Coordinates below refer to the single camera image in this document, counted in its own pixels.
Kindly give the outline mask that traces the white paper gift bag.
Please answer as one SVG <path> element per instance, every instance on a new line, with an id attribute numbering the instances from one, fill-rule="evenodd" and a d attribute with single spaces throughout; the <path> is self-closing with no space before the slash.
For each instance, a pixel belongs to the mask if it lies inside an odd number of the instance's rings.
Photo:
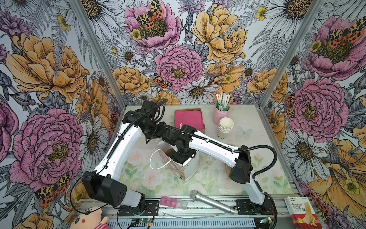
<path id="1" fill-rule="evenodd" d="M 178 129 L 166 124 L 166 132 L 161 138 L 157 138 L 157 150 L 154 151 L 149 160 L 149 166 L 152 170 L 161 170 L 169 168 L 175 175 L 183 181 L 188 181 L 199 167 L 199 153 L 196 152 L 196 157 L 188 159 L 183 164 L 174 162 L 171 156 L 177 150 L 172 142 L 173 134 L 184 133 L 187 135 L 194 134 L 197 129 L 184 125 Z"/>

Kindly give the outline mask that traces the brown pulp cup carrier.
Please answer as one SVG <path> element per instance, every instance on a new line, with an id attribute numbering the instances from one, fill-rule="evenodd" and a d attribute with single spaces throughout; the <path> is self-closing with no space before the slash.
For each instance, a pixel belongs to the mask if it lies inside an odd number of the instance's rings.
<path id="1" fill-rule="evenodd" d="M 227 176 L 229 177 L 229 176 L 230 176 L 230 173 L 231 173 L 231 171 L 232 171 L 232 168 L 231 168 L 231 167 L 229 167 L 228 165 L 225 165 L 225 169 L 226 169 L 226 174 L 227 174 Z"/>

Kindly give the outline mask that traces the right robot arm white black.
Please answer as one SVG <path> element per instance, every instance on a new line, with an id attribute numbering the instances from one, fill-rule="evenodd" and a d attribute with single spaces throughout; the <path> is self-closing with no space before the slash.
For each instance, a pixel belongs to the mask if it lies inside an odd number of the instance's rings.
<path id="1" fill-rule="evenodd" d="M 270 195 L 261 189 L 256 176 L 268 171 L 277 162 L 277 152 L 273 147 L 268 145 L 254 147 L 242 145 L 238 148 L 225 145 L 188 125 L 184 125 L 181 129 L 168 124 L 162 124 L 162 127 L 164 131 L 162 140 L 173 147 L 170 158 L 174 162 L 183 164 L 188 159 L 194 158 L 198 151 L 219 159 L 232 168 L 229 173 L 230 179 L 244 185 L 253 211 L 256 214 L 263 214 L 265 210 L 269 209 L 266 202 L 273 203 L 273 201 L 270 199 Z M 273 153 L 273 160 L 265 168 L 253 172 L 250 152 L 257 149 L 270 150 Z"/>

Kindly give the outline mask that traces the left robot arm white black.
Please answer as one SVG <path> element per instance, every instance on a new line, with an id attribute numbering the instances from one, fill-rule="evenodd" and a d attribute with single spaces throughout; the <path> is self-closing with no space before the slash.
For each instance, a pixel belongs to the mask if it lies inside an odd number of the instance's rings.
<path id="1" fill-rule="evenodd" d="M 84 172 L 82 183 L 89 198 L 113 207 L 128 206 L 138 211 L 145 208 L 145 195 L 133 191 L 119 182 L 123 167 L 137 140 L 142 135 L 157 133 L 159 116 L 156 114 L 162 102 L 144 102 L 140 109 L 125 113 L 116 139 L 99 165 L 92 172 Z"/>

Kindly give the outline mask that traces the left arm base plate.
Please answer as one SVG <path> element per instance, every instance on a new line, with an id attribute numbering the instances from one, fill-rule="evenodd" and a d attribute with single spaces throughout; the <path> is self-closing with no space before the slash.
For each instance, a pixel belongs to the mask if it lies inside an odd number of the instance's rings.
<path id="1" fill-rule="evenodd" d="M 146 200 L 145 206 L 141 209 L 139 207 L 121 206 L 119 208 L 119 217 L 132 217 L 132 216 L 157 216 L 159 212 L 159 200 Z"/>

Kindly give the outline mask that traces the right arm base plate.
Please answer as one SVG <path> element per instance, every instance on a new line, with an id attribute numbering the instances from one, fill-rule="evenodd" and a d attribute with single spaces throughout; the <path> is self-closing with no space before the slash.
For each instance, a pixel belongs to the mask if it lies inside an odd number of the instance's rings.
<path id="1" fill-rule="evenodd" d="M 235 204 L 239 215 L 274 215 L 275 212 L 273 203 L 268 198 L 263 204 L 255 204 L 248 199 L 237 199 Z"/>

